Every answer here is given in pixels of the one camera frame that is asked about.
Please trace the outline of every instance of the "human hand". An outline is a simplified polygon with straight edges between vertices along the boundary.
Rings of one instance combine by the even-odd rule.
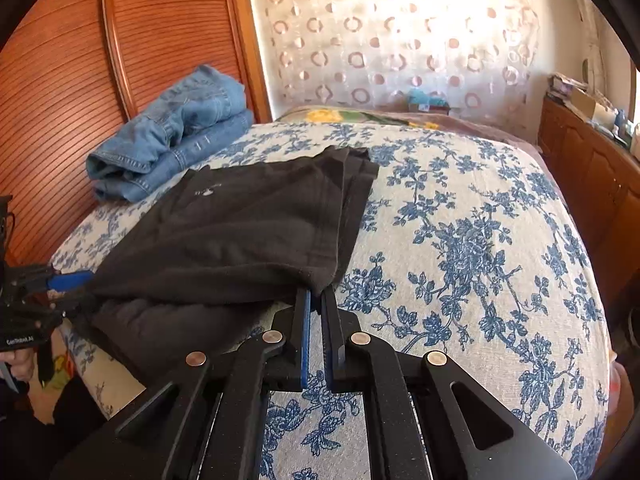
[[[14,352],[0,352],[0,361],[11,365],[11,375],[17,380],[28,383],[33,377],[33,348],[24,348]]]

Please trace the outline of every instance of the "white and blue bedspread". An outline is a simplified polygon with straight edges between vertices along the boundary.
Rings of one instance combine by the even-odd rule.
[[[381,167],[340,307],[397,350],[445,351],[578,478],[590,475],[607,411],[609,336],[582,241],[540,167],[516,148],[458,134],[306,123],[255,126],[207,163],[285,160],[331,144],[367,146]],[[95,269],[161,193],[100,206],[55,266]],[[261,471],[270,480],[369,477],[362,399],[327,391],[319,326],[315,319],[309,389],[271,397]],[[140,391],[69,326],[63,335],[105,413]]]

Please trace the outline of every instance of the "cardboard box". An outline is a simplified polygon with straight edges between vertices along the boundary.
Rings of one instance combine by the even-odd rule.
[[[570,101],[587,119],[604,126],[607,130],[613,130],[616,121],[615,111],[605,108],[596,99],[578,88],[574,88],[571,92]]]

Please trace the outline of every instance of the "white wall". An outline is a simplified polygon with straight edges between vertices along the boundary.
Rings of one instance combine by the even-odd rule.
[[[537,143],[547,77],[561,72],[582,79],[582,22],[575,0],[533,0],[540,19],[539,47],[531,65],[526,137]]]
[[[631,102],[631,78],[636,75],[635,71],[631,70],[631,58],[618,35],[604,18],[598,24],[598,32],[607,79],[605,95],[616,108],[624,108],[628,113]]]

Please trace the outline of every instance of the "sheer curtain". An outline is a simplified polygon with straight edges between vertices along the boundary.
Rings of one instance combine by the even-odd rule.
[[[276,116],[406,109],[411,88],[517,128],[537,48],[530,0],[254,0]]]

